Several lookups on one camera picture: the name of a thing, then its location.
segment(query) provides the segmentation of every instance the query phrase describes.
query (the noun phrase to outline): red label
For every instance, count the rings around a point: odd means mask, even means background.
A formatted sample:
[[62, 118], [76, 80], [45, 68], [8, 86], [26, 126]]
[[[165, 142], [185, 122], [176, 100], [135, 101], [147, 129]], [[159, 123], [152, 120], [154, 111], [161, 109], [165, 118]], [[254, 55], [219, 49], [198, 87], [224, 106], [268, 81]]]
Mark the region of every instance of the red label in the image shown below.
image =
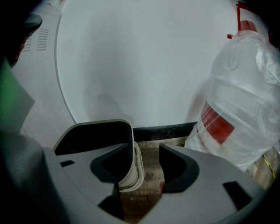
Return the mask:
[[234, 127], [214, 111], [206, 102], [201, 112], [201, 120], [208, 133], [221, 145], [229, 137]]

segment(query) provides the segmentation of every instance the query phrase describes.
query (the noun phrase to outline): white plastic bag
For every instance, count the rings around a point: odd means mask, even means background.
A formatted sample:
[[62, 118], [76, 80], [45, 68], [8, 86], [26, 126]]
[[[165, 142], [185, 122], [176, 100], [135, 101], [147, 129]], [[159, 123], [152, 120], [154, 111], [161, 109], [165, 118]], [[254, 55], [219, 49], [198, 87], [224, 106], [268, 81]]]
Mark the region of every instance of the white plastic bag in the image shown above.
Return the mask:
[[209, 85], [185, 147], [245, 171], [280, 139], [280, 55], [260, 34], [238, 32], [214, 60]]

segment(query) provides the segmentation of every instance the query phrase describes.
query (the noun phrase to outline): red tag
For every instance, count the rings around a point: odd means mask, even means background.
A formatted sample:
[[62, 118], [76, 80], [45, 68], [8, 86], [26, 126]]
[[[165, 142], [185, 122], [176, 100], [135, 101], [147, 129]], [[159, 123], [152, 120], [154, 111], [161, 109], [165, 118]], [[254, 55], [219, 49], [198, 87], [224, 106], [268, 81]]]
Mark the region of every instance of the red tag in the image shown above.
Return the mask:
[[229, 137], [234, 127], [214, 111], [206, 102], [201, 112], [201, 120], [208, 133], [221, 145]]

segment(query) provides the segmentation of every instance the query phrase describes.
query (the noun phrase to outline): wooden floor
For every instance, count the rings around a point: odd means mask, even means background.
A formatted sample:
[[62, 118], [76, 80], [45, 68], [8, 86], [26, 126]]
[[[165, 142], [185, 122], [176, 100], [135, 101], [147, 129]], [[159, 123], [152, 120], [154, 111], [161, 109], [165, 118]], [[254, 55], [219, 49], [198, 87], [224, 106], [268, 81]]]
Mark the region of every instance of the wooden floor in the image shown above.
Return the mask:
[[[145, 177], [144, 183], [139, 189], [133, 192], [121, 193], [126, 222], [138, 223], [161, 198], [160, 185], [164, 182], [164, 175], [159, 164], [159, 144], [166, 143], [183, 146], [186, 138], [138, 142], [142, 153]], [[265, 153], [265, 156], [276, 175], [278, 175], [280, 171], [279, 154], [275, 149], [271, 149]], [[269, 188], [274, 182], [271, 170], [262, 157], [252, 164], [246, 172], [264, 189]]]

